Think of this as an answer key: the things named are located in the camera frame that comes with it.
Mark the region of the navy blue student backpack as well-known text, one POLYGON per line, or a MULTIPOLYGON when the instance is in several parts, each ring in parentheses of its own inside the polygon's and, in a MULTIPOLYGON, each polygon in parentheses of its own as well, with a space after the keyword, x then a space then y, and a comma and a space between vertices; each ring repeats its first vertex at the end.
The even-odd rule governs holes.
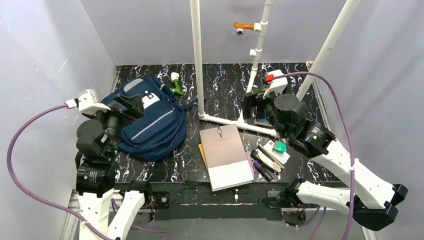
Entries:
POLYGON ((121 129, 119 150, 145 161, 158 161, 173 152, 186 139, 185 111, 198 102, 194 98, 181 105, 171 89, 159 79, 142 76, 117 88, 101 102, 113 103, 116 94, 141 95, 144 116, 121 129))

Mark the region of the grey white photography portfolio book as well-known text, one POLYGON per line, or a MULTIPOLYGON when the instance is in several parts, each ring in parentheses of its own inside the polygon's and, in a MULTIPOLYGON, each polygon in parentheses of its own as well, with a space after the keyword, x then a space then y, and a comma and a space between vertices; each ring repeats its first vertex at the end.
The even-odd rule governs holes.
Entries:
POLYGON ((249 184, 254 180, 235 124, 204 129, 199 134, 213 192, 249 184))

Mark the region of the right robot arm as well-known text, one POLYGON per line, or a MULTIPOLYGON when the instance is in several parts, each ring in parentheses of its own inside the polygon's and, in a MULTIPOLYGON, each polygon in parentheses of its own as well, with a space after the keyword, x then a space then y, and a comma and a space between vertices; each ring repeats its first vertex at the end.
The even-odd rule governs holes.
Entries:
POLYGON ((242 107, 245 119, 257 109, 291 148, 325 167, 347 186, 347 190, 342 190, 296 178, 278 195, 268 197, 269 205, 314 204, 331 208, 349 214, 372 231, 380 231, 395 221, 397 205, 406 198, 408 189, 384 181, 353 158, 330 130, 308 119, 305 104, 296 96, 246 93, 242 107))

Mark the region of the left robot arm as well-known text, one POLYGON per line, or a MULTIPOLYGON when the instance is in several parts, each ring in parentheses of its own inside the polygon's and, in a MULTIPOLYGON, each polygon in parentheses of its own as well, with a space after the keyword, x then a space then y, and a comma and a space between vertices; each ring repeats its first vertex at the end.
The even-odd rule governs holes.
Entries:
POLYGON ((153 202, 148 182, 130 182, 119 191, 122 203, 112 221, 110 204, 115 189, 121 130, 144 116, 142 96, 115 94, 108 105, 99 102, 96 91, 86 89, 75 99, 79 112, 89 119, 77 129, 76 148, 84 160, 76 175, 81 240, 124 240, 142 207, 153 202))

